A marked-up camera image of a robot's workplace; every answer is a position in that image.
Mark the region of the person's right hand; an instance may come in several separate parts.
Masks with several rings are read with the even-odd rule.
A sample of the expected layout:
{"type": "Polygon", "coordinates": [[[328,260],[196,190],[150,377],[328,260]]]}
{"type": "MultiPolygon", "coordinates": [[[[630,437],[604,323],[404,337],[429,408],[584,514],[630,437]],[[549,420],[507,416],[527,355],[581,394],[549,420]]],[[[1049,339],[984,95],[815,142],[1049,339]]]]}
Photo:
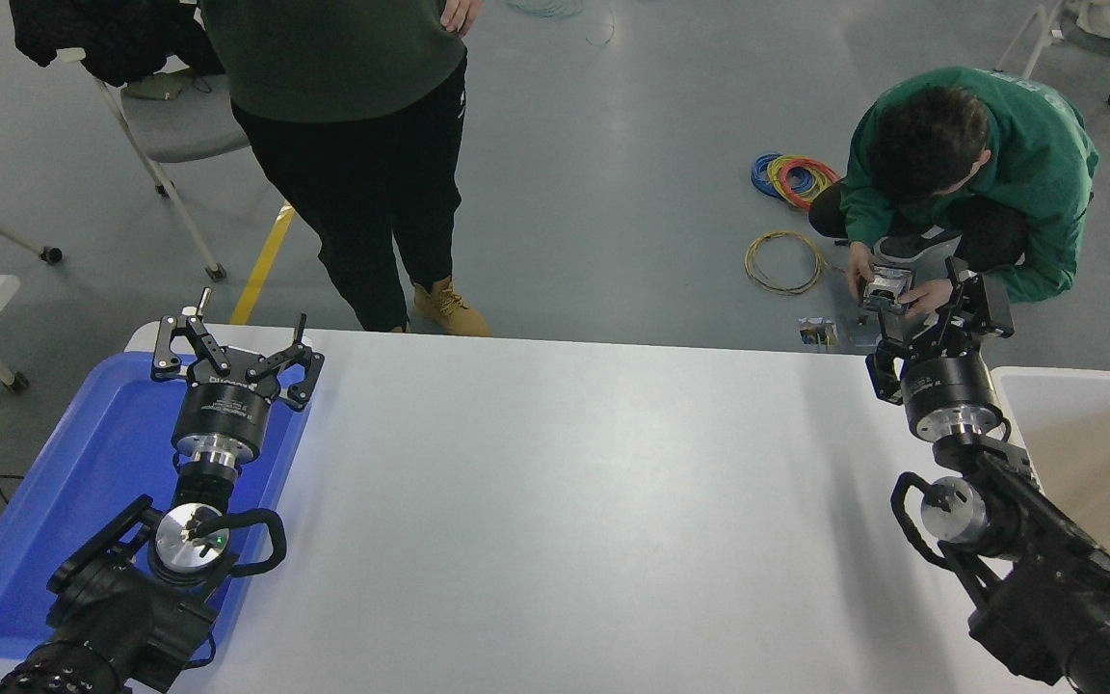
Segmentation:
{"type": "Polygon", "coordinates": [[[866,286],[875,278],[872,273],[872,251],[867,243],[851,241],[849,243],[849,254],[844,272],[852,299],[856,303],[862,303],[862,293],[866,286]]]}

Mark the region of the person's left hand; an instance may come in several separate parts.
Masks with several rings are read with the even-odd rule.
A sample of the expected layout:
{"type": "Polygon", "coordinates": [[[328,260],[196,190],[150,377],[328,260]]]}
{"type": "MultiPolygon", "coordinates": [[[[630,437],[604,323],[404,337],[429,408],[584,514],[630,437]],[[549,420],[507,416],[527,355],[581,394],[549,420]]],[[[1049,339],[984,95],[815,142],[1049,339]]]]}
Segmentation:
{"type": "Polygon", "coordinates": [[[947,303],[953,295],[953,282],[942,278],[942,280],[928,280],[912,286],[907,293],[898,298],[898,302],[904,304],[908,316],[929,316],[931,313],[947,303]]]}
{"type": "Polygon", "coordinates": [[[446,0],[443,1],[438,23],[450,36],[465,37],[482,11],[484,0],[446,0]]]}

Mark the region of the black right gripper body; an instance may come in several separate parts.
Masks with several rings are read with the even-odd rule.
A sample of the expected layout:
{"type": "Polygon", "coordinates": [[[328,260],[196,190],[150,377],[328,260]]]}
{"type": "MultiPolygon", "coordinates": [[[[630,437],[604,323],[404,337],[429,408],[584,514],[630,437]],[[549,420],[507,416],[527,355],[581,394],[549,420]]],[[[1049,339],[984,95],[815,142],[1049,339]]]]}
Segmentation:
{"type": "Polygon", "coordinates": [[[983,435],[1003,423],[978,344],[912,346],[900,372],[900,395],[914,435],[983,435]]]}

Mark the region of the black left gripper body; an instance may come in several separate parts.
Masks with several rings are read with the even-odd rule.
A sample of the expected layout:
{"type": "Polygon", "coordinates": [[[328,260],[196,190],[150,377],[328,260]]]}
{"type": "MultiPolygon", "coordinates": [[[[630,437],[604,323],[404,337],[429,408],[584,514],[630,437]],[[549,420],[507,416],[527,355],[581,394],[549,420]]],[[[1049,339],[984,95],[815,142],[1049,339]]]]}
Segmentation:
{"type": "Polygon", "coordinates": [[[259,353],[228,353],[225,359],[230,364],[225,375],[216,373],[210,359],[186,368],[188,389],[172,431],[172,447],[184,456],[194,456],[198,445],[212,440],[229,440],[228,451],[238,456],[260,453],[278,378],[248,381],[248,370],[263,360],[259,353]]]}

